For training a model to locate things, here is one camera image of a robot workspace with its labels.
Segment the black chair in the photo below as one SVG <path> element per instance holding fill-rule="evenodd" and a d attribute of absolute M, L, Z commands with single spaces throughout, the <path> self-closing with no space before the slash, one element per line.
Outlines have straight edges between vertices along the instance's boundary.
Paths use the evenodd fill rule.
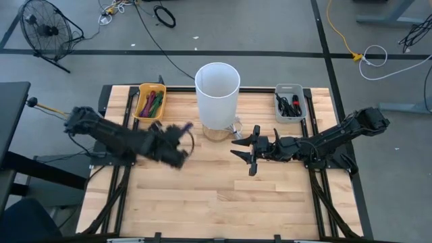
<path fill-rule="evenodd" d="M 6 209 L 0 219 L 0 243 L 33 242 L 62 237 L 42 205 L 25 198 Z"/>

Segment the fan grille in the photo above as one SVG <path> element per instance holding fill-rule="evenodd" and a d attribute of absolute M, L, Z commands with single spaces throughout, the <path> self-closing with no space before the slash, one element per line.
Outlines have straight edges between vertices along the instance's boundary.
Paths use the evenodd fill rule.
<path fill-rule="evenodd" d="M 21 31 L 36 53 L 57 61 L 71 51 L 69 23 L 53 4 L 28 0 L 21 7 L 20 15 Z"/>

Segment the yellow cable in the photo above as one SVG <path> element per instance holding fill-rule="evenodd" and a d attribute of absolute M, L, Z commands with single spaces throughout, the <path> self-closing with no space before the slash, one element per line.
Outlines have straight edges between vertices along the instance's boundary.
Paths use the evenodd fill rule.
<path fill-rule="evenodd" d="M 348 49 L 348 51 L 351 53 L 353 60 L 358 61 L 358 60 L 362 59 L 363 55 L 351 51 L 350 47 L 348 46 L 348 43 L 346 42 L 345 36 L 341 32 L 339 32 L 339 30 L 336 30 L 335 26 L 330 21 L 329 9 L 330 9 L 331 2 L 332 2 L 332 0 L 329 0 L 329 4 L 327 5 L 327 20 L 329 21 L 331 28 L 333 28 L 333 30 L 336 33 L 338 33 L 342 37 L 342 39 L 344 40 L 345 46 Z"/>
<path fill-rule="evenodd" d="M 68 118 L 68 115 L 66 115 L 66 113 L 64 113 L 64 112 L 62 112 L 62 111 L 59 111 L 58 109 L 50 108 L 50 107 L 48 107 L 48 106 L 41 105 L 41 104 L 39 104 L 39 103 L 37 103 L 36 106 L 38 106 L 38 107 L 40 107 L 40 108 L 43 108 L 43 109 L 47 109 L 47 110 L 52 111 L 52 112 L 56 112 L 56 113 L 58 113 L 58 114 L 64 116 L 65 118 Z"/>

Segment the white cable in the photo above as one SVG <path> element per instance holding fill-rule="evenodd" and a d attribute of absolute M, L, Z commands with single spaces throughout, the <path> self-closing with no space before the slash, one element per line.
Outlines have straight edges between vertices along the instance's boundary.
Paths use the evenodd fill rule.
<path fill-rule="evenodd" d="M 240 130 L 237 131 L 237 129 L 234 125 L 235 123 L 240 124 Z M 243 130 L 243 124 L 242 124 L 242 122 L 240 122 L 240 117 L 238 117 L 238 116 L 236 116 L 236 118 L 234 119 L 233 124 L 229 125 L 226 129 L 224 129 L 224 131 L 232 132 L 232 134 L 234 134 L 234 137 L 236 138 L 236 140 L 243 138 L 243 136 L 241 135 L 242 130 Z"/>
<path fill-rule="evenodd" d="M 385 59 L 384 59 L 384 62 L 383 62 L 383 63 L 381 63 L 381 64 L 374 64 L 374 63 L 371 63 L 368 59 L 366 59 L 367 51 L 368 51 L 371 47 L 378 47 L 378 48 L 380 48 L 380 49 L 382 49 L 382 50 L 384 51 L 384 53 L 385 53 Z M 403 69 L 403 70 L 399 70 L 399 71 L 396 71 L 396 72 L 391 73 L 391 74 L 387 74 L 387 75 L 382 76 L 382 77 L 379 77 L 379 78 L 368 78 L 368 77 L 366 77 L 366 76 L 363 74 L 363 72 L 362 72 L 362 61 L 365 61 L 367 65 L 371 65 L 371 66 L 376 67 L 376 68 L 379 68 L 379 67 L 383 66 L 383 65 L 387 62 L 387 51 L 386 51 L 382 46 L 379 46 L 379 45 L 371 45 L 371 46 L 369 46 L 368 48 L 366 48 L 366 50 L 364 51 L 363 57 L 362 57 L 362 59 L 360 60 L 360 62 L 358 63 L 358 70 L 360 71 L 360 74 L 361 74 L 361 76 L 362 76 L 363 78 L 365 78 L 365 79 L 367 79 L 367 80 L 370 80 L 370 81 L 376 81 L 376 80 L 381 80 L 381 79 L 384 79 L 384 78 L 388 78 L 388 77 L 393 76 L 393 75 L 395 75 L 395 74 L 399 74 L 399 73 L 401 73 L 401 72 L 405 72 L 406 70 L 410 70 L 410 69 L 412 69 L 412 68 L 415 68 L 416 66 L 419 66 L 419 65 L 424 64 L 424 63 L 425 63 L 427 60 L 429 60 L 430 58 L 432 58 L 432 55 L 428 56 L 428 58 L 426 58 L 425 60 L 419 62 L 418 64 L 416 64 L 416 65 L 412 65 L 412 66 L 407 67 L 407 68 L 405 68 L 405 69 Z"/>
<path fill-rule="evenodd" d="M 113 20 L 113 16 L 111 14 L 106 14 L 107 9 L 114 8 L 122 14 L 124 13 L 124 6 L 129 6 L 129 5 L 133 5 L 133 3 L 130 3 L 129 1 L 126 0 L 113 0 L 112 4 L 108 5 L 107 7 L 104 7 L 103 12 L 99 15 L 99 20 L 98 20 L 99 25 L 102 26 L 107 25 L 111 23 L 111 21 Z"/>

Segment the fan stand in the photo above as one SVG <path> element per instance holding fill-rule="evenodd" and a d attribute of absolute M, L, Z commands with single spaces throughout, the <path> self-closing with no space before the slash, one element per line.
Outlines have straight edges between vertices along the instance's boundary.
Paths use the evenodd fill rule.
<path fill-rule="evenodd" d="M 70 74 L 70 71 L 68 69 L 66 69 L 65 67 L 63 67 L 62 65 L 58 64 L 56 61 L 51 61 L 50 59 L 42 56 L 39 52 L 35 52 L 33 54 L 34 57 L 40 57 L 42 59 L 44 59 L 45 61 L 48 61 L 49 63 L 53 64 L 54 66 L 60 68 L 61 70 L 67 72 L 68 74 Z"/>
<path fill-rule="evenodd" d="M 59 9 L 56 9 L 55 11 L 57 14 L 60 14 L 61 17 L 65 18 L 69 23 L 73 24 L 81 32 L 81 35 L 79 37 L 73 38 L 72 40 L 67 41 L 67 43 L 73 43 L 76 41 L 78 42 L 78 41 L 85 39 L 84 38 L 84 31 L 79 26 L 77 26 L 75 23 L 73 23 L 68 17 L 64 16 L 63 13 Z M 35 51 L 33 56 L 40 57 L 40 58 L 44 59 L 45 61 L 48 61 L 49 63 L 53 64 L 54 66 L 60 68 L 61 70 L 67 72 L 68 74 L 70 74 L 70 71 L 68 69 L 66 69 L 65 67 L 63 67 L 62 65 L 60 65 L 57 62 L 57 61 L 59 61 L 59 59 L 56 59 L 55 61 L 50 60 L 50 59 L 44 57 L 43 55 L 41 55 L 41 53 L 39 51 Z"/>

